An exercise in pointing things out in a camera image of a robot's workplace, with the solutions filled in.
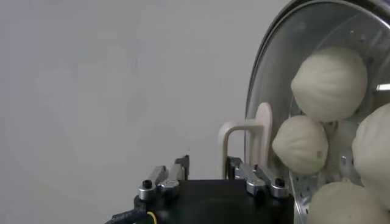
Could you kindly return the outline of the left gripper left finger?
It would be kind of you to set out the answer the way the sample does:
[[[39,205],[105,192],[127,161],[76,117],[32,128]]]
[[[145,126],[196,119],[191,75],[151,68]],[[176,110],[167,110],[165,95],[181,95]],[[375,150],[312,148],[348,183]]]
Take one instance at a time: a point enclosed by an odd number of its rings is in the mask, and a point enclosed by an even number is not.
[[[144,201],[155,200],[158,192],[174,197],[179,192],[180,182],[188,179],[189,168],[189,155],[175,159],[169,170],[166,166],[156,166],[139,186],[139,199]]]

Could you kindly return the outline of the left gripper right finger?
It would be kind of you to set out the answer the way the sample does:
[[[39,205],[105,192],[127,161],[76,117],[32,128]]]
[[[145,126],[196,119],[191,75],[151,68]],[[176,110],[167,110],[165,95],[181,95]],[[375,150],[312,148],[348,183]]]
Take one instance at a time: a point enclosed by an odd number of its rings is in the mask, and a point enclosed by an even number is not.
[[[228,156],[225,162],[225,177],[229,180],[243,179],[246,191],[257,196],[260,191],[269,191],[275,198],[289,197],[288,185],[284,179],[274,175],[266,166],[244,163],[240,158]]]

